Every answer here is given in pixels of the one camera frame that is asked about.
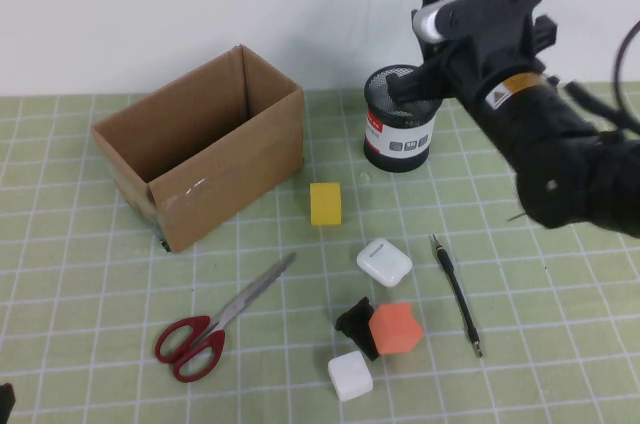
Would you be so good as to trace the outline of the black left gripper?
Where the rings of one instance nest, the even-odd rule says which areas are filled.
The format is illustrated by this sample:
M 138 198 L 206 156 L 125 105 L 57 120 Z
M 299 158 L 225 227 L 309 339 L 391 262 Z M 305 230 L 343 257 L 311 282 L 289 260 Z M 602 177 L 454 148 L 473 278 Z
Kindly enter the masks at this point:
M 0 424 L 7 424 L 16 398 L 14 388 L 10 383 L 0 386 Z

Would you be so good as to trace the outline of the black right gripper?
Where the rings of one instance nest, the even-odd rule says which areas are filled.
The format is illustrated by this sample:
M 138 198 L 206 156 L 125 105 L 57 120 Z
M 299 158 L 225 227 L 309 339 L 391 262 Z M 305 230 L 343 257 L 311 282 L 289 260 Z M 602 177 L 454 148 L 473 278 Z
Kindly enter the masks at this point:
M 407 74 L 387 78 L 387 91 L 397 105 L 445 98 L 473 100 L 489 87 L 515 75 L 541 76 L 538 54 L 553 46 L 557 24 L 530 14 L 451 41 L 438 54 Z

